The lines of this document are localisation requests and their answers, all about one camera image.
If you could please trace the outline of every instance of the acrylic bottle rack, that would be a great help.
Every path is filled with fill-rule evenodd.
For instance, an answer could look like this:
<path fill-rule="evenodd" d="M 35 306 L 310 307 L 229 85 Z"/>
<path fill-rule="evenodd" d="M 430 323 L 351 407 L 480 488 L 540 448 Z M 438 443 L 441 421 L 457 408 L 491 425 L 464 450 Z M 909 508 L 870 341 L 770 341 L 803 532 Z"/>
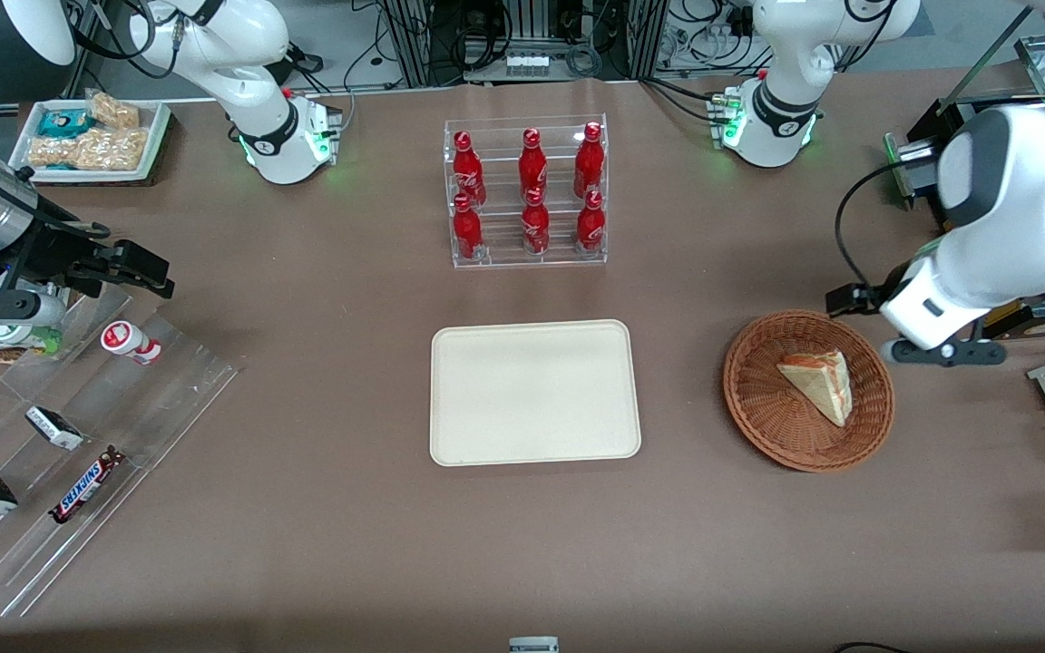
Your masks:
<path fill-rule="evenodd" d="M 443 134 L 443 174 L 446 182 L 447 224 L 449 225 L 450 256 L 454 267 L 502 267 L 502 265 L 539 264 L 604 264 L 607 261 L 607 235 L 602 237 L 601 251 L 591 258 L 575 249 L 578 215 L 583 200 L 574 191 L 575 155 L 583 141 L 583 127 L 589 120 L 602 124 L 599 140 L 607 153 L 606 115 L 573 115 L 522 117 L 522 119 L 446 120 Z M 518 160 L 522 154 L 522 132 L 539 130 L 542 151 L 547 155 L 547 210 L 551 212 L 551 247 L 535 256 L 522 247 L 522 197 L 519 188 Z M 478 260 L 462 258 L 454 236 L 454 195 L 458 183 L 454 178 L 454 134 L 467 132 L 473 151 L 482 160 L 486 183 L 486 203 L 478 208 L 482 219 L 482 237 L 486 255 Z M 602 210 L 608 211 L 607 157 L 602 167 Z"/>

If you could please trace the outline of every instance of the white plate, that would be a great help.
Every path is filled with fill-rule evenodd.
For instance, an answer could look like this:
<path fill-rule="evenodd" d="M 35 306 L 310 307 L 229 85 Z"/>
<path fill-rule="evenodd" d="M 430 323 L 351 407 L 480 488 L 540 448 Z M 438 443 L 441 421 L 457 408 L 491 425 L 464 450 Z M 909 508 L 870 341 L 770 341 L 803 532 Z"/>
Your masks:
<path fill-rule="evenodd" d="M 630 458 L 640 442 L 631 340 L 622 322 L 457 326 L 435 334 L 436 463 Z"/>

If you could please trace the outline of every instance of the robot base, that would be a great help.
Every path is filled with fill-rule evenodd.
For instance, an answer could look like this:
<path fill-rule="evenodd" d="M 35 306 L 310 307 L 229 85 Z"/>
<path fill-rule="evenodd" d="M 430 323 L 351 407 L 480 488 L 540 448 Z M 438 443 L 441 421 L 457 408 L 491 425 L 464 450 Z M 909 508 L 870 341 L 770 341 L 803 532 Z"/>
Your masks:
<path fill-rule="evenodd" d="M 760 118 L 752 102 L 752 95 L 760 84 L 760 79 L 748 79 L 742 86 L 726 88 L 726 104 L 721 112 L 717 112 L 717 116 L 729 122 L 714 125 L 713 135 L 718 135 L 719 145 L 732 149 L 752 165 L 780 167 L 794 160 L 800 148 L 808 144 L 816 117 L 810 117 L 808 124 L 799 133 L 776 136 Z"/>
<path fill-rule="evenodd" d="M 298 129 L 277 154 L 253 153 L 243 138 L 240 140 L 249 163 L 257 172 L 268 182 L 281 185 L 303 182 L 320 166 L 333 165 L 341 145 L 340 113 L 330 114 L 324 104 L 311 99 L 293 98 L 289 102 L 298 109 Z"/>

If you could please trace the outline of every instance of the metal frame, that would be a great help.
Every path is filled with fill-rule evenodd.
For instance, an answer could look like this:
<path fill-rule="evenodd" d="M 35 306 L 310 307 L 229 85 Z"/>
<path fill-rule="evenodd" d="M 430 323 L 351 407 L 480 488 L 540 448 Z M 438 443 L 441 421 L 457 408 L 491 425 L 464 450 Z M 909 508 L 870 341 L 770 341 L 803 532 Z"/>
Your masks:
<path fill-rule="evenodd" d="M 429 83 L 429 13 L 423 0 L 377 0 L 410 88 Z"/>

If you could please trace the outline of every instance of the bottle cap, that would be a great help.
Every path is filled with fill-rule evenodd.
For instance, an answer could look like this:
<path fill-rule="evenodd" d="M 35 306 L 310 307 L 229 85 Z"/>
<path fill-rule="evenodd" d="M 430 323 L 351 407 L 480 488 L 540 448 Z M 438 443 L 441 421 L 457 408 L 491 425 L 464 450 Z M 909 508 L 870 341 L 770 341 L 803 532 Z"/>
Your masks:
<path fill-rule="evenodd" d="M 544 199 L 547 199 L 547 192 L 540 186 L 532 186 L 530 189 L 526 190 L 527 206 L 539 206 Z"/>

